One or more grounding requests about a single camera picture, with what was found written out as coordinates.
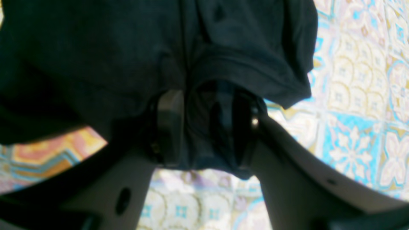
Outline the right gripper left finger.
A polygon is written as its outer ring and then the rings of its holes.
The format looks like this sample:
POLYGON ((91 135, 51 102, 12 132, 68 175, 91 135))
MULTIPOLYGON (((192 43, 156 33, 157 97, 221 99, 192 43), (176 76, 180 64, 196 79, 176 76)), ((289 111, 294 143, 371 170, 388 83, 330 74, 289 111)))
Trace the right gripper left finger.
POLYGON ((163 93, 147 131, 117 137, 73 168, 1 196, 2 230, 134 230, 152 173, 179 165, 184 95, 163 93))

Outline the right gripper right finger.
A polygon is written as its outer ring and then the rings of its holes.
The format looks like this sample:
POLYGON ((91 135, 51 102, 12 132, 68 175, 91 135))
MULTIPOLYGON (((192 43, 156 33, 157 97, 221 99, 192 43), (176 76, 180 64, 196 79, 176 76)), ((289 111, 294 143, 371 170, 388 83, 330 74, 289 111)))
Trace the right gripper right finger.
POLYGON ((237 165, 260 181, 275 230, 407 230, 408 202, 380 194, 313 156, 251 94, 235 95, 237 165))

